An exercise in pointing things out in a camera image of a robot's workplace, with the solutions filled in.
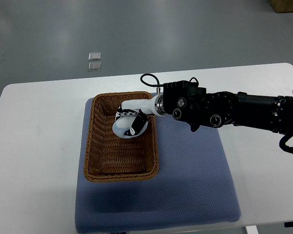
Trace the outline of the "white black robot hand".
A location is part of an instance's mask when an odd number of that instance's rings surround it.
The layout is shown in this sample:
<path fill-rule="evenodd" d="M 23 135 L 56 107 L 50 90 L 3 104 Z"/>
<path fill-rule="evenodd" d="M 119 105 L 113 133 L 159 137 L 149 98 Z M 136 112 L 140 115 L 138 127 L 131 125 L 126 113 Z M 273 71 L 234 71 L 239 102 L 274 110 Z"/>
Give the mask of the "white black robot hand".
<path fill-rule="evenodd" d="M 130 127 L 125 131 L 125 136 L 138 136 L 147 127 L 147 115 L 160 115 L 160 96 L 151 99 L 125 100 L 117 109 L 115 119 L 126 117 Z"/>

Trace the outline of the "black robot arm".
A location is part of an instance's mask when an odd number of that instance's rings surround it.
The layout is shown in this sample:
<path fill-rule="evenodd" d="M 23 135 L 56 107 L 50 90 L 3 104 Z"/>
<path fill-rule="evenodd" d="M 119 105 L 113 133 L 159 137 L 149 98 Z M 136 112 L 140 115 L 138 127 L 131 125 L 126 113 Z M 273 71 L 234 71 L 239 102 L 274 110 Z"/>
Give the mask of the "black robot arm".
<path fill-rule="evenodd" d="M 224 125 L 251 127 L 282 134 L 279 147 L 293 154 L 287 145 L 293 137 L 293 95 L 255 96 L 239 92 L 207 93 L 197 78 L 169 83 L 156 83 L 157 93 L 151 99 L 130 99 L 121 103 L 112 125 L 121 138 L 138 137 L 148 126 L 149 115 L 171 115 L 185 122 L 192 132 L 200 126 L 220 128 Z"/>

